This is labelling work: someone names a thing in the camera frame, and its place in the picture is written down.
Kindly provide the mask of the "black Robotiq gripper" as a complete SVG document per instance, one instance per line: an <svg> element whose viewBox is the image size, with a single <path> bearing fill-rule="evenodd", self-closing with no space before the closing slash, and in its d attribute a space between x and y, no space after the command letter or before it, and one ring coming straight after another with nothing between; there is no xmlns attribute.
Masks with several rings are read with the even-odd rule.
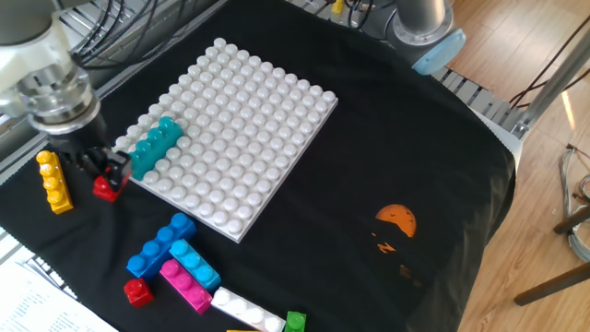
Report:
<svg viewBox="0 0 590 332"><path fill-rule="evenodd" d="M132 159L126 152L107 149L107 126L100 113L84 124L79 119L48 124L46 131L54 150L66 161L91 178L105 174L113 191L124 186L132 172Z"/></svg>

